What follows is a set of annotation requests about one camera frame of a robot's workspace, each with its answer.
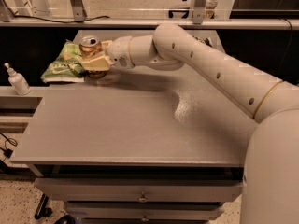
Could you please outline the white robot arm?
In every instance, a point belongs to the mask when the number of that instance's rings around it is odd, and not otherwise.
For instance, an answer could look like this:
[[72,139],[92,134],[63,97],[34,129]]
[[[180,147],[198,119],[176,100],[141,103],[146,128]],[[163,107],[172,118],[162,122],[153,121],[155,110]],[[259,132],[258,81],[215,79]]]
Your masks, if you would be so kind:
[[152,35],[103,41],[86,36],[86,65],[98,71],[144,65],[176,70],[187,64],[258,126],[245,158],[240,224],[298,224],[299,88],[164,23]]

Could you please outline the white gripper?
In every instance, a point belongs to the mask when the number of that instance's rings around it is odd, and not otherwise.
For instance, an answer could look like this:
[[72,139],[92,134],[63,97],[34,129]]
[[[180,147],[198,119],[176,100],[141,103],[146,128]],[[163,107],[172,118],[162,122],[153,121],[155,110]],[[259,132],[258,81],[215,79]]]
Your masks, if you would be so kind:
[[135,66],[131,61],[130,42],[131,36],[124,36],[112,40],[102,41],[102,47],[108,48],[107,55],[100,52],[91,58],[84,58],[81,62],[83,68],[87,71],[108,71],[110,64],[120,69],[132,69]]

